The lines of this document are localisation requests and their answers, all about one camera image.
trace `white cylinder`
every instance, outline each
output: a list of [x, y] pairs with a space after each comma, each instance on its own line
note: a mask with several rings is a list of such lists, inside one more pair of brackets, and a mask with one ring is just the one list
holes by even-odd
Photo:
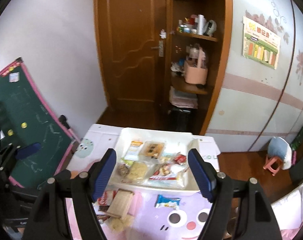
[[197, 34], [203, 35], [204, 25], [205, 25], [205, 18], [203, 15], [199, 14], [198, 15], [198, 25], [197, 25]]

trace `blue snack wrapper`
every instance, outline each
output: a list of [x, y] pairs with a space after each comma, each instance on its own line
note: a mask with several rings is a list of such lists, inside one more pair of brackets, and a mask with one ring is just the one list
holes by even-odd
[[168, 198], [168, 197], [164, 197], [163, 195], [158, 195], [155, 207], [177, 208], [179, 206], [179, 202], [180, 202], [180, 198]]

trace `cartoon smile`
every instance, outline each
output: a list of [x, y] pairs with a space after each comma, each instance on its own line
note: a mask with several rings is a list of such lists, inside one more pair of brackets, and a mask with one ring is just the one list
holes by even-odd
[[197, 237], [199, 237], [199, 236], [190, 237], [190, 238], [182, 237], [181, 239], [184, 239], [184, 240], [191, 240], [191, 239], [196, 239]]

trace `pink stool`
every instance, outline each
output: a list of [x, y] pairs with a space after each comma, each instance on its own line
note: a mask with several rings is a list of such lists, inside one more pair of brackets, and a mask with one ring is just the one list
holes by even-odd
[[[278, 167], [277, 169], [273, 169], [271, 166], [272, 164], [277, 163]], [[272, 158], [268, 158], [268, 155], [266, 155], [266, 163], [264, 165], [264, 170], [268, 169], [272, 172], [272, 175], [275, 176], [276, 173], [280, 170], [280, 168], [283, 166], [283, 161], [278, 157], [278, 156], [274, 156]]]

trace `door handle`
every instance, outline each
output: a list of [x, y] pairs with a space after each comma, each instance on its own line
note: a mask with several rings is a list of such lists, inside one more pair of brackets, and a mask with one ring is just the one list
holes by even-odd
[[151, 50], [157, 50], [158, 49], [158, 56], [163, 57], [164, 56], [164, 43], [163, 41], [158, 42], [158, 46], [151, 47]]

